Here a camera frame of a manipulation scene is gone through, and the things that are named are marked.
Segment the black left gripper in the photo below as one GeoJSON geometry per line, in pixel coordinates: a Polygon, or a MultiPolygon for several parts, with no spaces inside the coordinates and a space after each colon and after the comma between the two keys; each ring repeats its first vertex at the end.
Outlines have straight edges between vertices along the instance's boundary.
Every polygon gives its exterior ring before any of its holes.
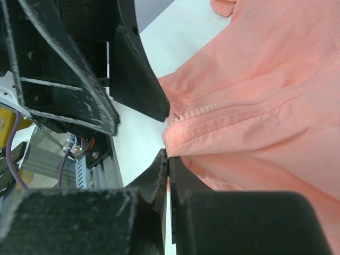
{"type": "Polygon", "coordinates": [[[45,125],[115,135],[107,96],[163,122],[169,101],[139,35],[134,1],[1,1],[1,75],[11,72],[19,105],[45,125]]]}

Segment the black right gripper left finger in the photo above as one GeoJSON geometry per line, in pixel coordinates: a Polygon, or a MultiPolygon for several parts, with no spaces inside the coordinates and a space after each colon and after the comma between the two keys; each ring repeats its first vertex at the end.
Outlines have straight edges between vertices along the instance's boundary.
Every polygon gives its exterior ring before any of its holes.
{"type": "Polygon", "coordinates": [[[121,189],[36,189],[15,202],[1,254],[164,254],[167,155],[121,189]]]}

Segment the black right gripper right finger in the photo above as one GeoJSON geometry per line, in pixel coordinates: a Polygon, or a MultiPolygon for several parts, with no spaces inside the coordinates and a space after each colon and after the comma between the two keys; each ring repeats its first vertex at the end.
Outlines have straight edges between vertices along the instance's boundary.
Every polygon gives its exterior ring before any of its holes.
{"type": "Polygon", "coordinates": [[[295,192],[215,191],[168,160],[178,254],[331,254],[315,211],[295,192]]]}

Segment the peach pink zip jacket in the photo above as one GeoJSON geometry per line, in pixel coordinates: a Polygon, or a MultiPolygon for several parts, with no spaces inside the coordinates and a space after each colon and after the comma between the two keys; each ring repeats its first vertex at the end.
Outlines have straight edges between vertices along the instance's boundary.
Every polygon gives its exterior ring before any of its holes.
{"type": "Polygon", "coordinates": [[[339,254],[339,1],[211,1],[229,25],[174,73],[170,157],[216,190],[286,190],[339,254]]]}

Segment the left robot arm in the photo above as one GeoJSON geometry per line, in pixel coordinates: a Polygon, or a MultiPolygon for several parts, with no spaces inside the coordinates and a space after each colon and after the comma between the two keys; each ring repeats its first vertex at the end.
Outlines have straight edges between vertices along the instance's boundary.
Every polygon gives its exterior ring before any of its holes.
{"type": "Polygon", "coordinates": [[[116,101],[169,115],[134,1],[1,1],[1,105],[57,133],[115,135],[116,101]]]}

